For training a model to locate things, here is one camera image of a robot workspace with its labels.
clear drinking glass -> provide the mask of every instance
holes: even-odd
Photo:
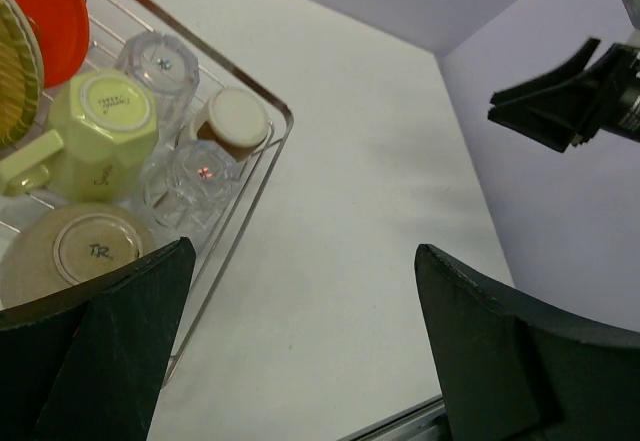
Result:
[[[235,165],[216,143],[180,145],[146,173],[134,209],[155,233],[193,241],[212,229],[235,194]]]
[[[174,139],[200,82],[196,56],[175,36],[144,32],[125,43],[114,67],[155,95],[160,142]]]

beige saucer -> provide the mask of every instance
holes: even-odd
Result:
[[[116,206],[86,203],[42,216],[0,263],[0,299],[11,308],[125,266],[154,249],[147,228]]]

dish rack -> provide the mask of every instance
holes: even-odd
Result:
[[[179,36],[199,60],[200,84],[185,120],[196,113],[212,94],[228,85],[251,90],[262,99],[269,113],[270,130],[267,140],[245,162],[240,174],[241,187],[238,194],[215,227],[201,241],[202,248],[198,252],[191,289],[167,366],[166,385],[191,342],[247,229],[291,132],[293,115],[285,103],[267,88],[152,0],[86,1],[91,22],[91,43],[81,71],[112,66],[126,39],[145,30],[158,30]],[[0,158],[6,157],[42,133],[46,111],[58,89],[53,88],[43,93],[34,126],[16,146],[0,152]],[[4,252],[3,248],[6,249],[11,238],[26,229],[39,216],[64,204],[63,200],[46,190],[15,198],[1,198],[0,230],[3,231],[3,236],[0,236],[0,250]]]

red plate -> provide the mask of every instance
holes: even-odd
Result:
[[[89,49],[85,0],[16,0],[38,38],[44,60],[44,86],[71,78]]]

teacup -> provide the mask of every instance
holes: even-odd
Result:
[[[47,185],[71,201],[119,199],[157,141],[149,91],[113,69],[80,74],[54,98],[45,132],[0,161],[0,193]]]

